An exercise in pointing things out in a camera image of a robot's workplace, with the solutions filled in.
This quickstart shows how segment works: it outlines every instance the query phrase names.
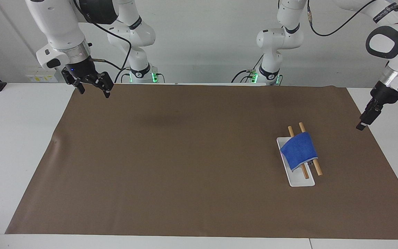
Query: blue towel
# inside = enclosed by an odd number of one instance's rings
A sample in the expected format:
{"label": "blue towel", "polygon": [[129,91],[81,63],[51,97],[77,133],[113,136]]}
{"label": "blue towel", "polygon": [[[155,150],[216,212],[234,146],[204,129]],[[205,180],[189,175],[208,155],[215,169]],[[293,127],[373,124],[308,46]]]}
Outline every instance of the blue towel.
{"label": "blue towel", "polygon": [[281,152],[288,161],[292,171],[297,169],[299,165],[318,158],[313,140],[311,140],[307,132],[302,132],[291,138],[283,145]]}

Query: wooden dowel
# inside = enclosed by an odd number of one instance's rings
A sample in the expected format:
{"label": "wooden dowel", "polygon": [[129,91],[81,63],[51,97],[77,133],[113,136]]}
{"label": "wooden dowel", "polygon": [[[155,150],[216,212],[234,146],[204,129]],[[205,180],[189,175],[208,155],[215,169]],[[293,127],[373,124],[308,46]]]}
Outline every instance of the wooden dowel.
{"label": "wooden dowel", "polygon": [[[303,123],[302,123],[302,122],[299,123],[299,126],[300,126],[300,130],[301,130],[302,132],[306,132],[305,126],[303,126]],[[320,165],[319,165],[319,160],[318,160],[318,159],[314,159],[314,160],[313,160],[313,163],[314,163],[314,167],[316,168],[317,175],[323,175],[322,169],[320,168]]]}
{"label": "wooden dowel", "polygon": [[294,131],[292,126],[288,126],[288,131],[290,132],[290,137],[294,137]]}
{"label": "wooden dowel", "polygon": [[322,169],[320,168],[320,165],[319,165],[319,160],[314,159],[313,163],[314,163],[314,167],[316,167],[317,175],[323,175]]}
{"label": "wooden dowel", "polygon": [[[290,137],[294,137],[294,131],[292,126],[288,126],[288,131],[290,133]],[[308,175],[308,171],[306,170],[305,164],[300,165],[300,167],[302,167],[303,176],[305,177],[305,179],[309,179],[310,176]]]}
{"label": "wooden dowel", "polygon": [[300,130],[301,130],[302,132],[306,132],[305,126],[303,126],[303,123],[302,123],[302,122],[299,123],[299,126],[300,126]]}

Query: table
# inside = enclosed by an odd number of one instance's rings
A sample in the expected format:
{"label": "table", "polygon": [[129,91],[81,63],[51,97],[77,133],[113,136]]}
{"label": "table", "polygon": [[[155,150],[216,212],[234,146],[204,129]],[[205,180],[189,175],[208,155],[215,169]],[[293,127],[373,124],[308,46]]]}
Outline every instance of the table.
{"label": "table", "polygon": [[[369,91],[369,89],[349,89],[360,110],[370,99]],[[4,235],[72,92],[72,87],[61,83],[8,84],[4,91],[0,92],[0,248],[7,246],[27,249],[398,247],[398,241],[388,240]],[[370,126],[370,129],[398,177],[398,102],[385,105],[382,115]]]}

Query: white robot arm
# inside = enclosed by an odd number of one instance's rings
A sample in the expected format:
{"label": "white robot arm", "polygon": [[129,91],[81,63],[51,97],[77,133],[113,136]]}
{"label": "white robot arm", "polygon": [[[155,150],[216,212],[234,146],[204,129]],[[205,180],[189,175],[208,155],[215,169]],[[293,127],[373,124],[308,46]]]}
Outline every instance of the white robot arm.
{"label": "white robot arm", "polygon": [[258,82],[275,84],[282,63],[282,55],[278,50],[294,49],[302,45],[303,33],[299,19],[305,3],[306,0],[282,0],[277,20],[283,27],[263,30],[257,35],[257,45],[264,52],[263,61],[256,68]]}
{"label": "white robot arm", "polygon": [[129,54],[133,82],[154,82],[157,68],[153,67],[140,47],[155,42],[153,28],[142,21],[134,0],[25,0],[30,13],[40,30],[49,41],[36,55],[39,63],[46,69],[65,66],[62,75],[68,84],[74,85],[84,93],[82,83],[90,83],[103,90],[106,98],[113,88],[107,72],[99,74],[90,57],[90,45],[79,29],[79,11],[88,22],[112,24],[115,20],[123,24],[109,29],[117,36],[109,34],[111,44]]}
{"label": "white robot arm", "polygon": [[[81,94],[85,91],[82,83],[89,83],[100,88],[108,98],[113,82],[107,72],[99,74],[96,71],[89,44],[79,29],[70,1],[26,0],[26,4],[49,41],[36,53],[41,66],[46,69],[65,66],[62,70],[65,81],[74,85]],[[113,5],[108,2],[103,10],[114,13]]]}
{"label": "white robot arm", "polygon": [[148,62],[147,54],[140,47],[153,45],[156,40],[156,34],[152,27],[148,26],[139,16],[134,0],[117,0],[117,9],[119,10],[119,25],[110,28],[110,32],[126,38],[130,45],[108,34],[109,42],[119,48],[123,53],[130,55],[128,61],[131,68],[131,80],[133,83],[157,82],[157,68]]}
{"label": "white robot arm", "polygon": [[382,76],[371,91],[372,99],[360,116],[357,129],[371,125],[382,112],[384,104],[398,101],[398,5],[392,0],[333,0],[339,7],[370,16],[379,26],[366,40],[367,51],[388,60]]}

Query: brown paper mat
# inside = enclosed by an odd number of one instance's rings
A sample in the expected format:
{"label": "brown paper mat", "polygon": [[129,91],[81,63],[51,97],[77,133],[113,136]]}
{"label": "brown paper mat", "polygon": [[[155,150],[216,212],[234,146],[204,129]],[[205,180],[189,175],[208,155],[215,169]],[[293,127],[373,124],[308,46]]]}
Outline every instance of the brown paper mat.
{"label": "brown paper mat", "polygon": [[[359,115],[335,87],[87,87],[6,233],[398,239],[398,179]],[[276,138],[300,121],[324,175],[292,188]]]}

